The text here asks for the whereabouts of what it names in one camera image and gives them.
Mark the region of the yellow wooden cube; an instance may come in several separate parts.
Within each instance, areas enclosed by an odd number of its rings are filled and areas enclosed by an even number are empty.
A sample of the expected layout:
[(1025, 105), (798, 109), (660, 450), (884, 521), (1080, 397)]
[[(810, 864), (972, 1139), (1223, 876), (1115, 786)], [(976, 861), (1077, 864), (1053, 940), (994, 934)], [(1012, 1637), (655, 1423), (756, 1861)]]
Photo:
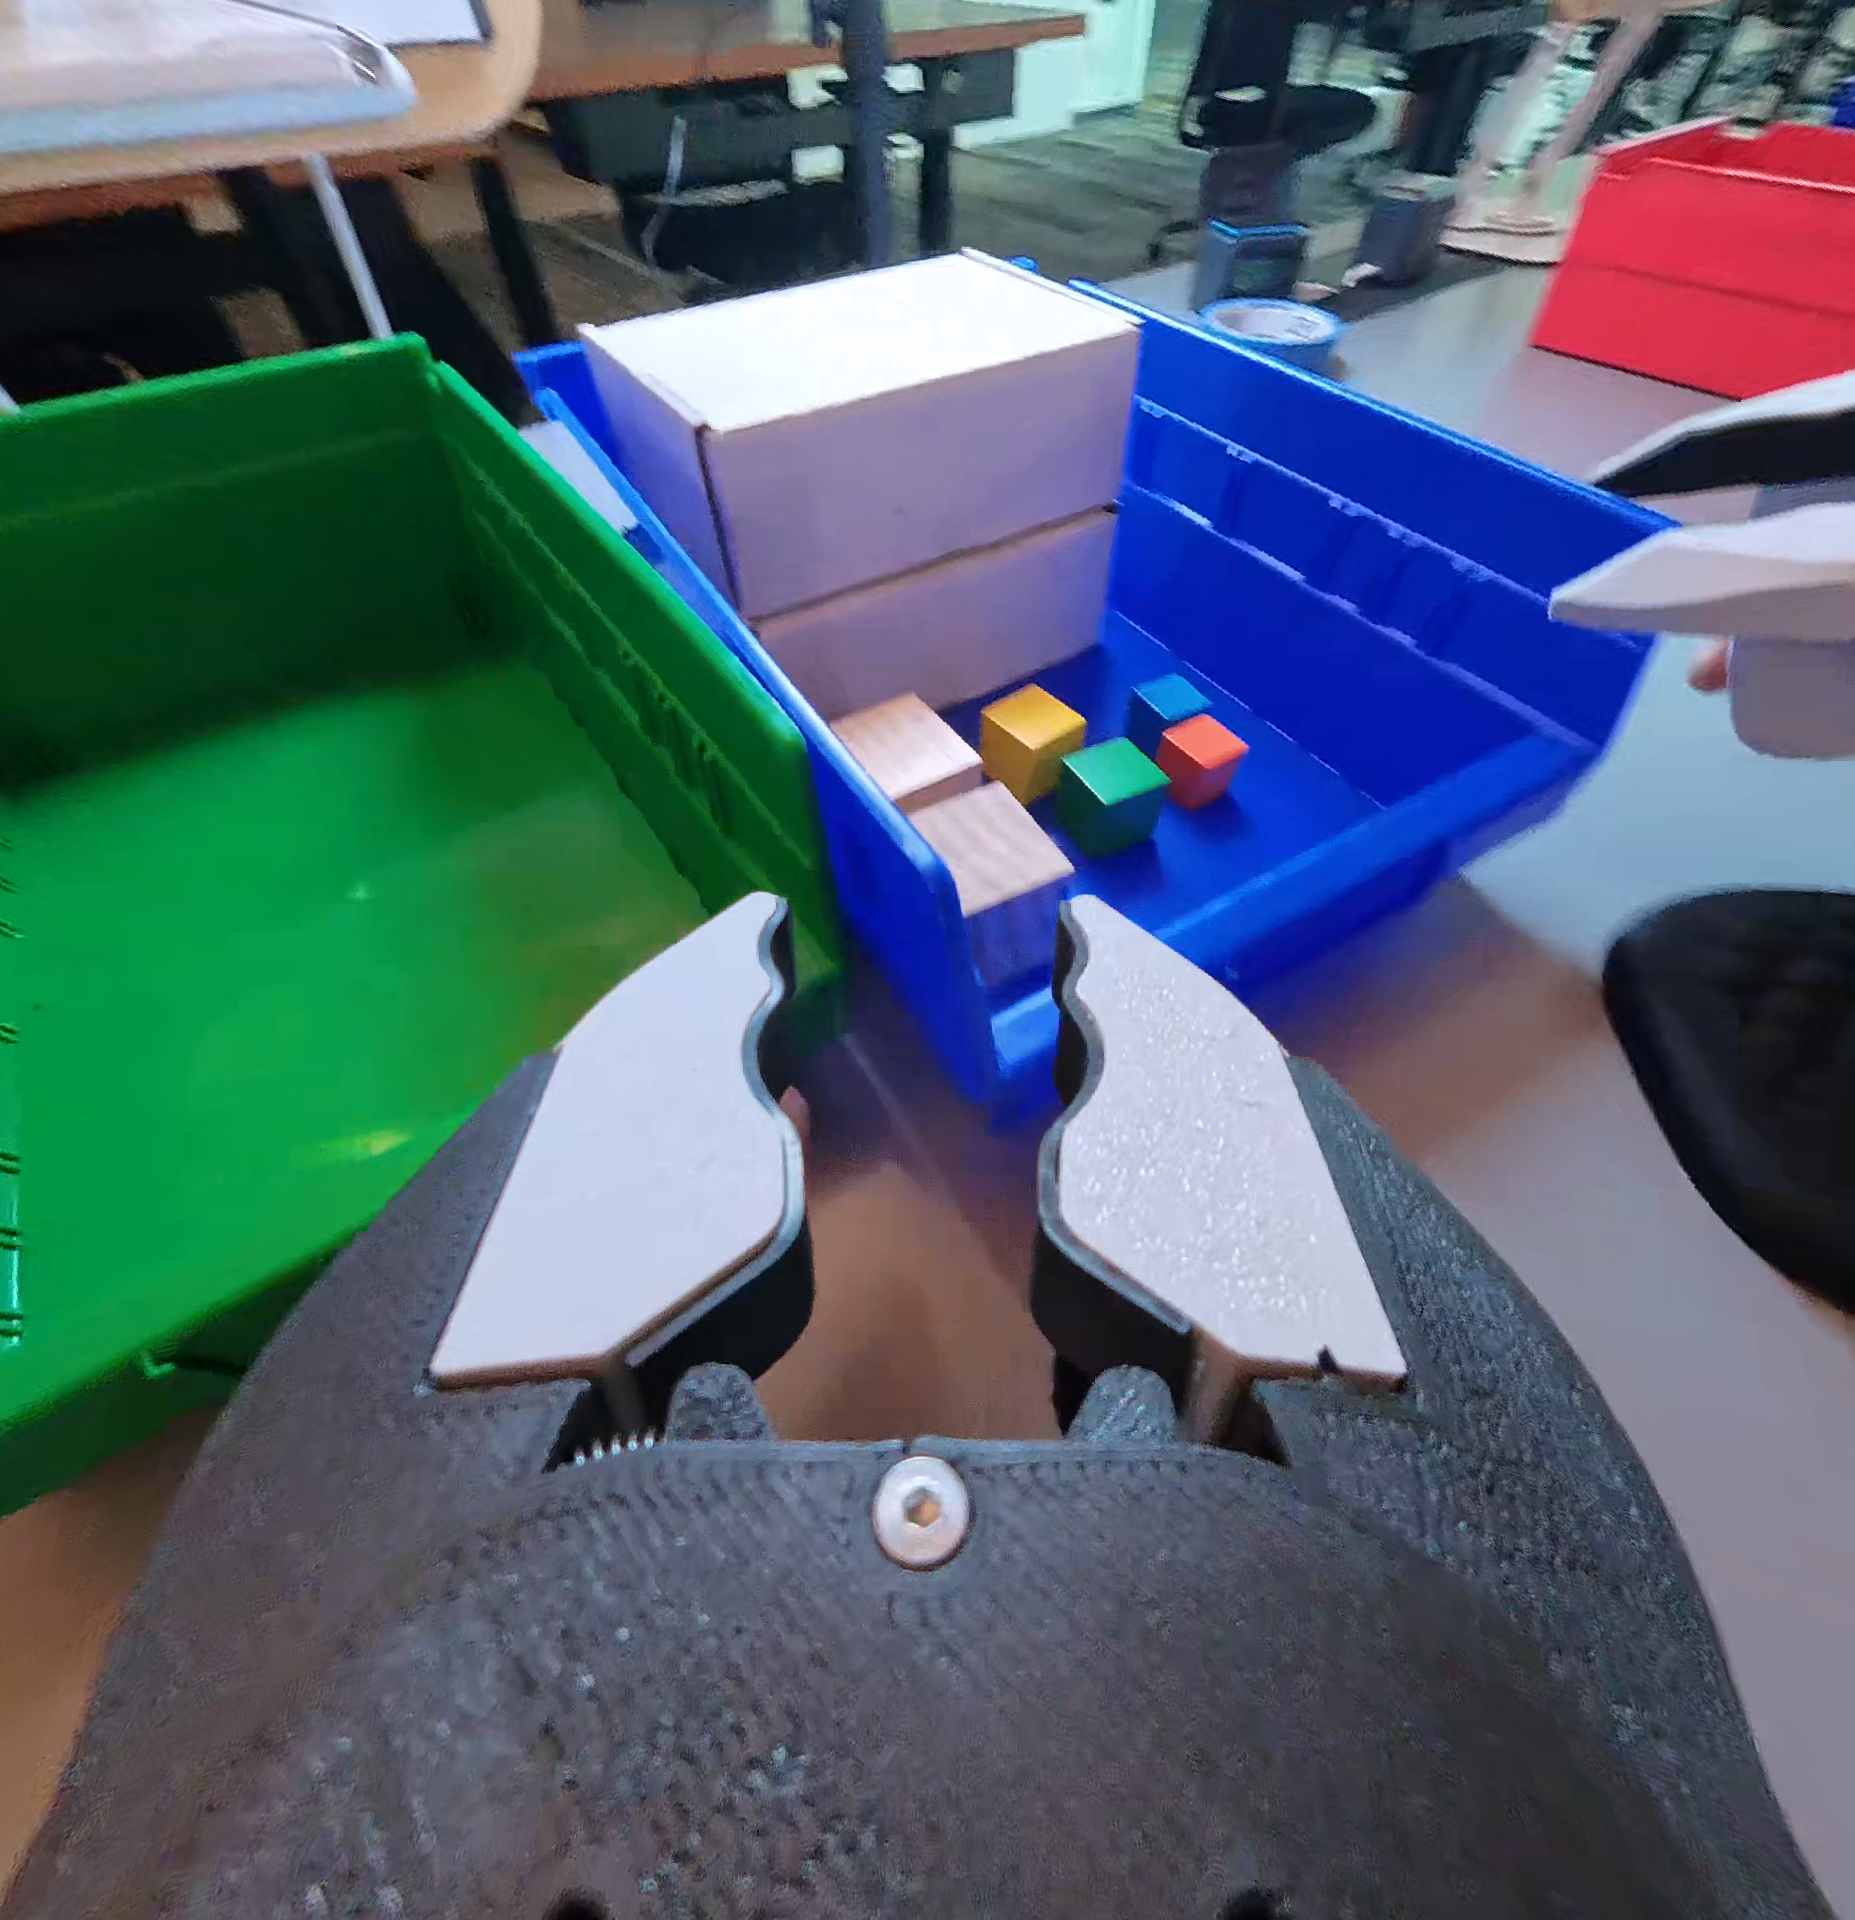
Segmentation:
[(1086, 716), (1044, 690), (1022, 685), (978, 713), (978, 759), (1022, 808), (1035, 808), (1060, 780), (1067, 755), (1086, 745)]

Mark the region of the light wooden desk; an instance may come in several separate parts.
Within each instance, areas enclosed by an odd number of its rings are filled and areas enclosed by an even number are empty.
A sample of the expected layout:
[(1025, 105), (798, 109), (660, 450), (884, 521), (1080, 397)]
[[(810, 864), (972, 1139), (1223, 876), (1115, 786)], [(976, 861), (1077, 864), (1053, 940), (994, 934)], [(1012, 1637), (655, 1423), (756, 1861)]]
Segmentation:
[(0, 224), (66, 210), (139, 206), (146, 196), (203, 193), (236, 168), (302, 182), (310, 158), (339, 180), (374, 180), (482, 158), (530, 90), (541, 49), (541, 5), (485, 5), (482, 43), (395, 49), (413, 84), (400, 112), (335, 126), (264, 126), (244, 133), (95, 139), (0, 155)]

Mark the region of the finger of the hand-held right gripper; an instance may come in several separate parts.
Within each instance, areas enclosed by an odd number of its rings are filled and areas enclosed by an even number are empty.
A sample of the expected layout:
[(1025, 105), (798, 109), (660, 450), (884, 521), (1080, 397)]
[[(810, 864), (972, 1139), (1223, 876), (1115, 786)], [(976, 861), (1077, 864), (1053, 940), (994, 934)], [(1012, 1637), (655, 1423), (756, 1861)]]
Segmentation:
[(1594, 489), (1627, 500), (1855, 480), (1855, 371), (1690, 415), (1609, 457)]
[(1855, 501), (1675, 527), (1559, 586), (1562, 624), (1760, 640), (1855, 640)]

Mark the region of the red plastic bin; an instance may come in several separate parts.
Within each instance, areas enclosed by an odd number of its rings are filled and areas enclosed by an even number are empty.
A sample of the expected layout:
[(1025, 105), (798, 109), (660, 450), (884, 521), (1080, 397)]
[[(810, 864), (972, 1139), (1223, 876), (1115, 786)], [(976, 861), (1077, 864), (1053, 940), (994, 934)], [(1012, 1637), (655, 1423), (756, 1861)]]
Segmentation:
[(1605, 148), (1530, 348), (1728, 401), (1855, 371), (1855, 128)]

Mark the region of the brown desk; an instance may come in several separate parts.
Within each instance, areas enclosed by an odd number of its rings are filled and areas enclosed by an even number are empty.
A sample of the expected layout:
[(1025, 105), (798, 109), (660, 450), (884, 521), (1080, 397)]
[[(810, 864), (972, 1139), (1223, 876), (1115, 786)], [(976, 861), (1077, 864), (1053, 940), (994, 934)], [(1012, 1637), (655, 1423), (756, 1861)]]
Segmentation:
[[(929, 64), (966, 54), (1015, 54), (1084, 35), (1078, 6), (978, 3), (884, 3), (891, 64)], [(541, 8), (535, 106), (598, 96), (774, 80), (838, 64), (819, 43), (808, 5), (655, 3)]]

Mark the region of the green plastic bin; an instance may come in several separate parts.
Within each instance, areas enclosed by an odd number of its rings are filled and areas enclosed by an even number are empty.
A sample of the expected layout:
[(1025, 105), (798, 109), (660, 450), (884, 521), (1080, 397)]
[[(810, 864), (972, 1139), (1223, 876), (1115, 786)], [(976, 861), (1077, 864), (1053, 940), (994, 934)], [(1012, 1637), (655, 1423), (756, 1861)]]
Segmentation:
[(222, 1404), (735, 900), (847, 1024), (808, 742), (413, 335), (0, 414), (0, 1520)]

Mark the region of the plain wooden cube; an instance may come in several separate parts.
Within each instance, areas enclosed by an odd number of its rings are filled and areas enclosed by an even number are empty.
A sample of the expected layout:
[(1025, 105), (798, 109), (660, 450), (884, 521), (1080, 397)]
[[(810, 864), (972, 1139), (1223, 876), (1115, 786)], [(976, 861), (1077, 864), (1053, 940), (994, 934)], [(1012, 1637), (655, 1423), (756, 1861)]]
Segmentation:
[(918, 808), (910, 824), (948, 869), (964, 920), (1049, 894), (1077, 876), (1049, 831), (996, 780)]
[(925, 700), (894, 697), (831, 723), (844, 753), (905, 815), (988, 783), (978, 752)]

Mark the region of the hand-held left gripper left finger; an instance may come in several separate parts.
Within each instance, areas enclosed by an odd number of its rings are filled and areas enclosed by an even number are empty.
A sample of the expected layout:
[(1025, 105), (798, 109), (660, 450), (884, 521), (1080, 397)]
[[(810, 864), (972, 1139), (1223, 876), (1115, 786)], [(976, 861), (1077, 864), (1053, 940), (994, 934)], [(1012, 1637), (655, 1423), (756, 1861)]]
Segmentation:
[(658, 1423), (722, 1364), (757, 1379), (815, 1308), (805, 1143), (783, 1107), (791, 913), (751, 893), (566, 1036), (429, 1379), (585, 1381)]

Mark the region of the dark blue container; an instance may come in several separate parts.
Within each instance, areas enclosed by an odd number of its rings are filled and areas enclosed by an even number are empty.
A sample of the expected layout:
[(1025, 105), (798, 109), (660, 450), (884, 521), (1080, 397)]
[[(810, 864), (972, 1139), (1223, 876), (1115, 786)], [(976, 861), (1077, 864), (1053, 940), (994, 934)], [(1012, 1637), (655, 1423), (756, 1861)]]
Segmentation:
[(1295, 217), (1296, 166), (1282, 139), (1209, 155), (1191, 284), (1197, 313), (1223, 300), (1293, 300), (1308, 247), (1308, 228)]

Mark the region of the blue wooden cube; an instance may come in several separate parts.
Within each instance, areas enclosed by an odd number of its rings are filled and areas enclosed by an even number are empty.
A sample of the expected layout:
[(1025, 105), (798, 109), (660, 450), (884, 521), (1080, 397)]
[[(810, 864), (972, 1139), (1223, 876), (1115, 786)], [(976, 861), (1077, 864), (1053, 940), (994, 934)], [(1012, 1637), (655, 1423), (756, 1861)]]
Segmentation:
[(1152, 760), (1158, 759), (1164, 733), (1210, 707), (1200, 685), (1181, 675), (1154, 677), (1128, 692), (1125, 733)]

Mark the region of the dark grey container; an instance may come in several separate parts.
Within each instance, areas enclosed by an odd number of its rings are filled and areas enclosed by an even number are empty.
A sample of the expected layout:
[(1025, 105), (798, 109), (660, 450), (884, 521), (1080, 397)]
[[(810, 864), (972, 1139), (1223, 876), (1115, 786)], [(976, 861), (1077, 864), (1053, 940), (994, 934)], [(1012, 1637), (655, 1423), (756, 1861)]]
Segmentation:
[(1401, 287), (1424, 279), (1443, 253), (1443, 231), (1455, 187), (1453, 176), (1424, 173), (1404, 173), (1388, 182), (1361, 231), (1343, 289)]

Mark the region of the blue plastic bin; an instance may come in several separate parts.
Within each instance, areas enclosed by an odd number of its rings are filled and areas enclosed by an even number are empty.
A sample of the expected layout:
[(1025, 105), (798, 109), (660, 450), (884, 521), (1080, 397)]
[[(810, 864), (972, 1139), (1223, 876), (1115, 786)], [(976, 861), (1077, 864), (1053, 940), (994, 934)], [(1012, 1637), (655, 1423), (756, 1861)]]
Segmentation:
[[(1101, 742), (1125, 736), (1134, 685), (1181, 675), (1250, 753), (1229, 797), (1167, 804), (1122, 855), (1078, 851), (1053, 799), (1030, 813), (1078, 888), (1250, 993), (1559, 808), (1609, 748), (1650, 639), (1563, 628), (1548, 594), (1662, 520), (1195, 323), (1077, 289), (1139, 323), (1135, 397), (1101, 644), (1025, 685), (1080, 710)], [(1041, 1100), (1057, 1044), (1044, 970), (980, 957), (980, 920), (964, 920), (910, 815), (767, 655), (762, 618), (641, 500), (579, 341), (514, 365), (575, 436), (588, 484), (625, 501), (636, 548), (808, 740), (847, 924), (944, 1070), (988, 1107)], [(978, 745), (980, 710), (1018, 687), (940, 713)]]

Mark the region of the blue tape roll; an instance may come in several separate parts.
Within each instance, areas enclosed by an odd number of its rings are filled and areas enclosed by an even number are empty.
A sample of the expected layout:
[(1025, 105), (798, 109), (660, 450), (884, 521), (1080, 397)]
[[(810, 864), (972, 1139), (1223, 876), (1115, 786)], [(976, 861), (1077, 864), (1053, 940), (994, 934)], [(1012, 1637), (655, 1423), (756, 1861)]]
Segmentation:
[(1226, 298), (1200, 309), (1206, 332), (1280, 365), (1335, 379), (1345, 324), (1327, 309), (1290, 298)]

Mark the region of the white cardboard box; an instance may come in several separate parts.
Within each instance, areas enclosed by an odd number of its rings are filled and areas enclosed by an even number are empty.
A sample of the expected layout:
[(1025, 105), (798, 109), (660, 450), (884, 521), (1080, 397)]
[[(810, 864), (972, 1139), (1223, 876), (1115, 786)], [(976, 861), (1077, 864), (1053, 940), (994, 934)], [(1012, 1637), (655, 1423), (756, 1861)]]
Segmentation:
[(1115, 529), (1103, 506), (771, 614), (753, 634), (829, 723), (899, 697), (958, 707), (1101, 644)]
[(579, 327), (612, 457), (746, 618), (1115, 505), (1139, 323), (978, 253)]

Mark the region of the black mesh chair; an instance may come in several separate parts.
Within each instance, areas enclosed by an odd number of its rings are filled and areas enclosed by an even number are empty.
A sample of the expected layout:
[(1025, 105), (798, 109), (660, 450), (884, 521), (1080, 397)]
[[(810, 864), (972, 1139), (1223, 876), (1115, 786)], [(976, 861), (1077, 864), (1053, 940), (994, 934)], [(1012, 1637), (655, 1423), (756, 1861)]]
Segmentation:
[(1667, 902), (1613, 944), (1603, 1001), (1710, 1210), (1855, 1318), (1855, 893)]

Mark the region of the pale wooden stand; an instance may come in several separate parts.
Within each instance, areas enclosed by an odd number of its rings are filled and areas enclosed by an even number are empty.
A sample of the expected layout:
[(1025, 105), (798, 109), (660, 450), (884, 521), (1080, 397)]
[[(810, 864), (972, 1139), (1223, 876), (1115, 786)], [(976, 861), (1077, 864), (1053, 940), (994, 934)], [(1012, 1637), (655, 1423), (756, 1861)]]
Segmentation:
[[(1574, 210), (1555, 210), (1558, 170), (1603, 124), (1662, 23), (1690, 8), (1686, 3), (1548, 3), (1528, 54), (1455, 182), (1440, 234), (1443, 253), (1506, 265), (1558, 265), (1580, 222)], [(1551, 138), (1525, 161), (1510, 164), (1506, 155), (1516, 136), (1541, 102), (1580, 32), (1589, 27), (1609, 27), (1610, 35), (1594, 57), (1586, 90), (1563, 109)]]

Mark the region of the red wooden cube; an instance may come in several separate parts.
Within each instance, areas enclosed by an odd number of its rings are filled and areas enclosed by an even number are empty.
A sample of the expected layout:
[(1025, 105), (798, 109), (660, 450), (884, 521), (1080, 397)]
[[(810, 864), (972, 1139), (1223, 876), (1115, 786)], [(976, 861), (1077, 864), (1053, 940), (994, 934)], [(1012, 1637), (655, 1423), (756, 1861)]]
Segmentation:
[(1169, 783), (1171, 802), (1191, 813), (1229, 797), (1249, 753), (1249, 742), (1205, 710), (1164, 728), (1156, 767)]

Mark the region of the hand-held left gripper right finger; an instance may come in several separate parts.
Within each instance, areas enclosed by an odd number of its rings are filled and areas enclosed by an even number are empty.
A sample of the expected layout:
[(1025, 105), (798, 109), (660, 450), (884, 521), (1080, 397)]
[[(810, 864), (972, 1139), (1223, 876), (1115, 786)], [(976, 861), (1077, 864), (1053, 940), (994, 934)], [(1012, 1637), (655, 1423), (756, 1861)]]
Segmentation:
[(1408, 1376), (1298, 1073), (1223, 985), (1107, 900), (1060, 906), (1060, 1112), (1036, 1166), (1032, 1312), (1060, 1379), (1176, 1400)]

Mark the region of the green wooden cube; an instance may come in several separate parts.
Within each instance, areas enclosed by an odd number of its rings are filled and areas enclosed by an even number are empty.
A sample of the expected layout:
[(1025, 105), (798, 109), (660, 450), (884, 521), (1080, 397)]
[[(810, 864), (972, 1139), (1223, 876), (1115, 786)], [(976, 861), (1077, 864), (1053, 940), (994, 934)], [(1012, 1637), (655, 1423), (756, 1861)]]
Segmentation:
[(1053, 813), (1089, 858), (1146, 844), (1171, 792), (1167, 771), (1131, 739), (1107, 739), (1060, 759)]

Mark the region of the black office chair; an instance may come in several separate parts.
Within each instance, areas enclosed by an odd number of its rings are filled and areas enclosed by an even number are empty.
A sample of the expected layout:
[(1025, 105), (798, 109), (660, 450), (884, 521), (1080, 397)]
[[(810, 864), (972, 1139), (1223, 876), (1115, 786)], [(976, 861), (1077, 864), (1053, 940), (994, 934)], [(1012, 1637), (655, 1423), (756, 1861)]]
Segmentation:
[(1361, 89), (1293, 80), (1301, 27), (1338, 24), (1348, 5), (1206, 3), (1179, 102), (1179, 144), (1200, 152), (1284, 148), (1309, 160), (1370, 133)]

